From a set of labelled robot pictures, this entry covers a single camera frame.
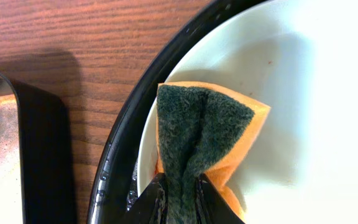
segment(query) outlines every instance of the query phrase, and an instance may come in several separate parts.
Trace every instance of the wood grain surface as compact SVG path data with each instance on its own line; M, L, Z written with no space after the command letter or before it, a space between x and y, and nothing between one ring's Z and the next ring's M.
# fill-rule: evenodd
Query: wood grain surface
M0 72L70 112L79 223L125 99L162 47L209 0L0 0Z

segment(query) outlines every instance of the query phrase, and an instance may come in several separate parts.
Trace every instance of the black plastic container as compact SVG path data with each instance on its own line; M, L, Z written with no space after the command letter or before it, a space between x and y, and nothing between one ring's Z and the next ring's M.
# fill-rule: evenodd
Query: black plastic container
M165 46L122 107L104 147L93 184L88 223L115 223L126 213L127 194L142 131L157 85L206 34L238 13L264 1L222 0L203 9Z
M55 95L1 74L0 82L17 101L23 223L76 223L64 104Z

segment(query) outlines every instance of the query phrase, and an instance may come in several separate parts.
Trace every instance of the kitchen sponge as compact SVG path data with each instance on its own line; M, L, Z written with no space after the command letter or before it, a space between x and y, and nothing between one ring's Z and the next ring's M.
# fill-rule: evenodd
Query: kitchen sponge
M226 182L258 135L269 109L209 83L159 86L156 171L167 176L169 223L196 223L195 181L202 173L243 218L238 199Z

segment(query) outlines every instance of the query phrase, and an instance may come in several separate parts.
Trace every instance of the black tray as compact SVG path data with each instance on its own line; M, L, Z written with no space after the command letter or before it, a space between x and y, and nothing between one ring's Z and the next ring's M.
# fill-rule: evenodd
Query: black tray
M147 115L157 85L206 34L236 14L263 0L215 1L164 47L124 103L104 147L89 202L89 224L116 223L127 211L127 194Z

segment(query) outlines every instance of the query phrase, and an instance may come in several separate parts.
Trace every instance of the white plate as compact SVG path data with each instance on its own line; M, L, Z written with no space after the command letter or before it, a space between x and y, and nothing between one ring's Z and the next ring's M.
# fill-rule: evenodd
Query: white plate
M358 1L271 1L199 41L167 82L216 83L272 107L229 181L254 223L358 223ZM157 159L155 102L139 194Z

